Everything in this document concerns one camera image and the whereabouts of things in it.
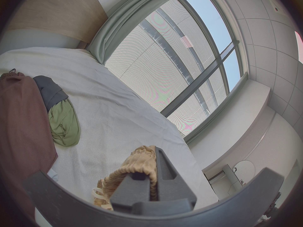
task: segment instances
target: bed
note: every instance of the bed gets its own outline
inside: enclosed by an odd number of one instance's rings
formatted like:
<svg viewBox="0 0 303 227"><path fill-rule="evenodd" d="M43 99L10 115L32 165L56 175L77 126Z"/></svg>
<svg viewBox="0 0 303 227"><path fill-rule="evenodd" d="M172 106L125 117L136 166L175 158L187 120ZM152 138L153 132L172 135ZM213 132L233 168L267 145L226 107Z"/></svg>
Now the bed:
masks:
<svg viewBox="0 0 303 227"><path fill-rule="evenodd" d="M86 50L33 47L0 56L0 73L16 68L27 76L51 77L73 103L81 125L76 146L55 143L52 169L58 184L93 202L99 179L120 167L141 145L162 148L197 196L195 209L218 201L177 128Z"/></svg>

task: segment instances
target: sky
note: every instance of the sky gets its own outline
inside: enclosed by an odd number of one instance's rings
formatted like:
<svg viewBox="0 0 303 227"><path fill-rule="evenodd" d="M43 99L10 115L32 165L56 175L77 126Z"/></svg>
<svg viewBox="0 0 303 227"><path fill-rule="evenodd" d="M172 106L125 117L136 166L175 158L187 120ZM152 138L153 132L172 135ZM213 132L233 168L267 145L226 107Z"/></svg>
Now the sky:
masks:
<svg viewBox="0 0 303 227"><path fill-rule="evenodd" d="M214 42L221 53L230 43L231 37L219 12L210 0L187 0L199 14L208 28ZM224 61L224 68L231 91L240 80L240 71L237 55L233 51Z"/></svg>

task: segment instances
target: gray garment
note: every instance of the gray garment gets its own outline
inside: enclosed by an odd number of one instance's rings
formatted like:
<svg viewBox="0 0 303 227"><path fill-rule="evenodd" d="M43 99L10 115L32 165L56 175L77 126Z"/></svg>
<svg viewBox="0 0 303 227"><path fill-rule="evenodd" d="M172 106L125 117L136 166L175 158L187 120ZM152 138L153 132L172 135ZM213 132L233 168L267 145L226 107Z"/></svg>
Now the gray garment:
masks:
<svg viewBox="0 0 303 227"><path fill-rule="evenodd" d="M52 106L68 98L62 88L59 87L58 84L55 84L51 78L46 76L36 76L33 79L39 88L47 112Z"/></svg>

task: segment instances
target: curtain fold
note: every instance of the curtain fold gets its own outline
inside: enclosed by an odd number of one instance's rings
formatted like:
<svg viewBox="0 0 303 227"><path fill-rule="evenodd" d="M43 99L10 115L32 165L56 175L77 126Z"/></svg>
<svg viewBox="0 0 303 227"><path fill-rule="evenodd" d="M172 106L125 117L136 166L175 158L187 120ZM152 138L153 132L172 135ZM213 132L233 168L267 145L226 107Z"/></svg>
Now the curtain fold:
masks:
<svg viewBox="0 0 303 227"><path fill-rule="evenodd" d="M88 50L104 65L122 40L150 13L169 0L128 0L113 12Z"/></svg>

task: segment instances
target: mirror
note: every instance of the mirror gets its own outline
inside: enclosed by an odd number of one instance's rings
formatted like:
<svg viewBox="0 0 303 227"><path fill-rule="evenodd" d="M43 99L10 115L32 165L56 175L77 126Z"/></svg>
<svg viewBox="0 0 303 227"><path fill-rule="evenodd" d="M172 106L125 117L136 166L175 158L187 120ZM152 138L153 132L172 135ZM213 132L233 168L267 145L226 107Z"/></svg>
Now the mirror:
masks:
<svg viewBox="0 0 303 227"><path fill-rule="evenodd" d="M240 161L233 168L242 185L248 183L255 176L255 166L250 161Z"/></svg>

